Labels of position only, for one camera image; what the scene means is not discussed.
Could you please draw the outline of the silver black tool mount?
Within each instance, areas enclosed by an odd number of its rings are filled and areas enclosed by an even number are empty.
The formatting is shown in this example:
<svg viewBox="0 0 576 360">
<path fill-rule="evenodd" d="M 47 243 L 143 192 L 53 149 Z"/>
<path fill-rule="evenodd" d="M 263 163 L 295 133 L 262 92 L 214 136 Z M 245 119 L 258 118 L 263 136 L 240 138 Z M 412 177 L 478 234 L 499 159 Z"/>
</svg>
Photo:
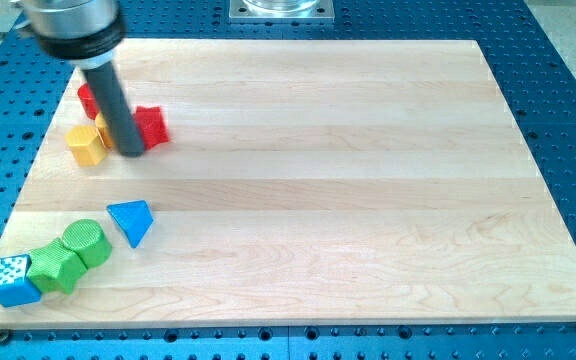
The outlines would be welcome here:
<svg viewBox="0 0 576 360">
<path fill-rule="evenodd" d="M 25 19 L 17 31 L 48 55 L 82 70 L 112 61 L 126 27 L 117 0 L 15 0 Z"/>
</svg>

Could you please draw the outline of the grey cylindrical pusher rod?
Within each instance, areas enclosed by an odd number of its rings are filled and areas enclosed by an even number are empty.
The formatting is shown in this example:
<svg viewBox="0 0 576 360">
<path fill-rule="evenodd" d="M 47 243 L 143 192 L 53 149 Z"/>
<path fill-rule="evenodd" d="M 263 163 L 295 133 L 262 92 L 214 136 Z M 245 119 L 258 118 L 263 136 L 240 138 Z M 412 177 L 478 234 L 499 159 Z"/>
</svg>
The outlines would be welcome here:
<svg viewBox="0 0 576 360">
<path fill-rule="evenodd" d="M 82 69 L 82 73 L 118 152 L 126 157 L 141 156 L 145 145 L 113 63 L 109 61 L 97 68 Z"/>
</svg>

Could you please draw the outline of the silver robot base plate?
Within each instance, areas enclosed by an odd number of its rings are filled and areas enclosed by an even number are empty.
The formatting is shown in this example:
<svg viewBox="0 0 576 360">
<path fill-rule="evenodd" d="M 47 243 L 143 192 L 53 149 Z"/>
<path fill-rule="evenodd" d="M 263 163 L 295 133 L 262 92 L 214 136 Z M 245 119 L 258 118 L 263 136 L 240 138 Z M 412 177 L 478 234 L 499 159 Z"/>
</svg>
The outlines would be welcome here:
<svg viewBox="0 0 576 360">
<path fill-rule="evenodd" d="M 335 19 L 333 0 L 230 0 L 231 23 L 327 23 Z"/>
</svg>

